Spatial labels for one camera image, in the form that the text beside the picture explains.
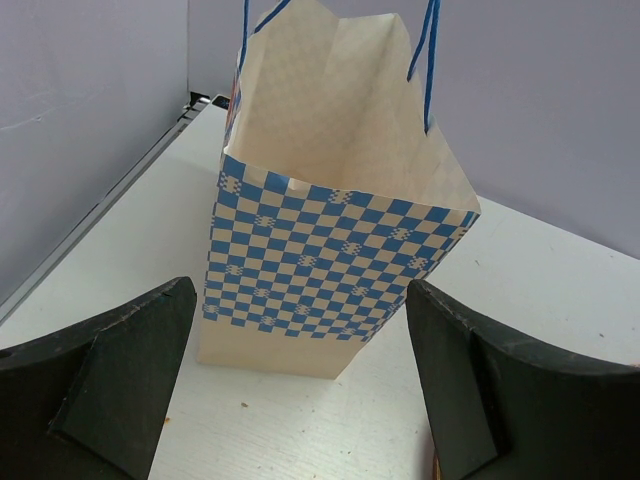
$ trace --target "blue rope handle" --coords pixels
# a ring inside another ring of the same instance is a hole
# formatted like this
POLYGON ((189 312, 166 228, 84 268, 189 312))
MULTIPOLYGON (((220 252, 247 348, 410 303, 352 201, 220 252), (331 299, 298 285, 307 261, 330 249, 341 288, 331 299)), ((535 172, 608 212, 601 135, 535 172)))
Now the blue rope handle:
POLYGON ((427 85, 424 93, 424 131, 429 131, 429 110, 431 110, 431 94, 433 92, 433 73, 435 71, 436 64, 436 39, 438 37, 438 19, 440 17, 440 0, 429 0, 427 5, 427 13, 424 16, 424 23, 422 25, 422 33, 420 34, 420 41, 416 47, 416 51, 411 59, 409 65, 409 72, 407 73, 407 81, 411 81, 413 73, 416 69, 416 63, 422 53, 424 42, 427 39, 427 30, 429 30, 429 24, 431 24, 431 30, 429 31, 429 52, 427 54, 427 85))
MULTIPOLYGON (((286 7, 291 0, 281 0, 278 5, 271 11, 269 15, 264 17, 262 22, 258 24, 253 33, 258 33, 286 7)), ((244 0, 244 18, 242 20, 242 49, 240 50, 240 62, 238 63, 238 73, 242 71, 244 60, 247 56, 247 42, 249 41, 249 0, 244 0)))

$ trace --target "table surface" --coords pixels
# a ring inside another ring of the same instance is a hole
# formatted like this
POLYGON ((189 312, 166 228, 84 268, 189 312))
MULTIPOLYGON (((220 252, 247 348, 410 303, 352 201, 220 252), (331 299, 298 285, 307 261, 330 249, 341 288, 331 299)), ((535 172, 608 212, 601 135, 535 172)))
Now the table surface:
MULTIPOLYGON (((187 127, 0 327, 0 348, 176 276, 202 293, 225 113, 209 106, 187 127)), ((640 362, 640 261, 481 204, 432 283, 551 344, 640 362)), ((430 478, 433 445, 404 309, 335 381, 197 364, 200 318, 198 310, 151 479, 430 478)))

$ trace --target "blue and beige checkered pattern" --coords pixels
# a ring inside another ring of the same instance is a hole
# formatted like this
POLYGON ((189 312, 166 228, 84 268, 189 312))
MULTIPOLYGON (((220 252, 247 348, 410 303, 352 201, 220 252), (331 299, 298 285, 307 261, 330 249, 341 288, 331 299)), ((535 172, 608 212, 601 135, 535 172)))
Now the blue and beige checkered pattern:
POLYGON ((368 341, 478 217, 292 185, 229 156, 218 188, 204 316, 289 337, 368 341))

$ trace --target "wall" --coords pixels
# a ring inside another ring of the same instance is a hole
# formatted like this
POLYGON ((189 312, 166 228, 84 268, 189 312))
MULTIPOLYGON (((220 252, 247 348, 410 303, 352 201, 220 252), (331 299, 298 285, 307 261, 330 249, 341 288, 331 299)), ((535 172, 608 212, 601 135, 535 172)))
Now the wall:
MULTIPOLYGON (((397 11, 415 42, 427 0, 324 4, 397 11)), ((192 90, 229 91, 241 13, 191 0, 192 90)), ((440 32, 433 111, 478 193, 640 257, 640 3, 442 0, 440 32)))
POLYGON ((0 303, 180 116, 187 0, 157 7, 0 5, 0 303))

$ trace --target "gift bag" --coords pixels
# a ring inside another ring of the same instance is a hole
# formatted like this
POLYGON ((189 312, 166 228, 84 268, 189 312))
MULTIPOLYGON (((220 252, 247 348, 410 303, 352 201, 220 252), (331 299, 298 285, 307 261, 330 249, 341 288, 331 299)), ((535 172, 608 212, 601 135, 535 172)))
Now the gift bag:
POLYGON ((249 36, 245 1, 200 361, 335 378, 478 218, 429 118, 439 7, 412 55, 395 14, 285 0, 249 36))

